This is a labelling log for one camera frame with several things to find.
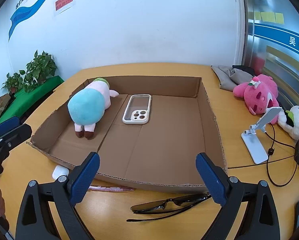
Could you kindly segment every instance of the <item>metal bolt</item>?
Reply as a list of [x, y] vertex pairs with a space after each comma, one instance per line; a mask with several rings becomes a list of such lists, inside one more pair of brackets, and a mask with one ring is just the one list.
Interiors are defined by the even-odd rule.
[[66, 180], [66, 176], [60, 176], [59, 178], [58, 178], [58, 181], [59, 182], [64, 182]]
[[237, 182], [238, 182], [238, 178], [236, 178], [236, 177], [234, 177], [234, 176], [230, 177], [229, 180], [230, 180], [231, 182], [233, 182], [233, 183], [237, 183]]
[[28, 185], [29, 185], [30, 187], [32, 187], [32, 186], [35, 186], [35, 184], [36, 184], [36, 181], [34, 181], [34, 180], [31, 180], [31, 181], [29, 182], [29, 184], [28, 184]]
[[267, 182], [266, 181], [264, 181], [264, 180], [261, 180], [260, 181], [260, 184], [263, 186], [263, 187], [267, 187]]

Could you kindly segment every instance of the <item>pink stuffed bear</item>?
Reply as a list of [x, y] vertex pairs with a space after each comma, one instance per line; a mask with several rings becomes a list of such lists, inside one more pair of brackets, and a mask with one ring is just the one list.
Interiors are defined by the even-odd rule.
[[[259, 75], [253, 77], [251, 82], [245, 82], [236, 86], [233, 90], [236, 97], [244, 98], [245, 104], [251, 114], [264, 114], [266, 109], [279, 106], [276, 100], [278, 96], [277, 85], [272, 77]], [[276, 123], [278, 115], [271, 121]]]

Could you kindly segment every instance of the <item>phone case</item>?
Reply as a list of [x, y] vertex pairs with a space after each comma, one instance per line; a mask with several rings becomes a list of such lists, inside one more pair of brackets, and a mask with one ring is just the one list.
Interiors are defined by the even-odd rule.
[[151, 95], [133, 95], [123, 115], [123, 123], [144, 124], [149, 120]]

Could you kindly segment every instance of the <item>sunglasses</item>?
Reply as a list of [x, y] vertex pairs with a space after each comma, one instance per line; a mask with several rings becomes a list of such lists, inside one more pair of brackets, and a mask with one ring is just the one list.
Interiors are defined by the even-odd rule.
[[[201, 203], [202, 201], [209, 199], [211, 195], [209, 193], [200, 193], [194, 195], [187, 195], [176, 198], [168, 198], [166, 200], [159, 200], [149, 203], [144, 203], [136, 206], [132, 206], [131, 210], [134, 214], [166, 214], [175, 212], [172, 215], [168, 215], [161, 218], [154, 219], [128, 219], [127, 222], [139, 222], [139, 221], [150, 221], [150, 220], [159, 220], [167, 217], [172, 217], [177, 214], [180, 214], [196, 205]], [[175, 205], [181, 207], [179, 209], [167, 209], [167, 204], [169, 202], [173, 202]]]

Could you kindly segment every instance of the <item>green plant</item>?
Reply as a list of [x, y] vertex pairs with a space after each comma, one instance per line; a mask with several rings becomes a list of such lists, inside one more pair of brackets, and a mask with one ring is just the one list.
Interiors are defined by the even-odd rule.
[[25, 92], [28, 93], [43, 84], [49, 75], [55, 76], [56, 69], [57, 66], [51, 54], [43, 51], [41, 55], [38, 55], [36, 51], [34, 59], [26, 65], [26, 71], [19, 71], [21, 75], [25, 75], [23, 84]]
[[10, 76], [9, 73], [6, 75], [7, 80], [2, 85], [3, 88], [7, 88], [8, 91], [12, 91], [12, 93], [16, 93], [18, 90], [21, 90], [23, 87], [23, 78], [18, 73], [14, 73], [13, 76]]

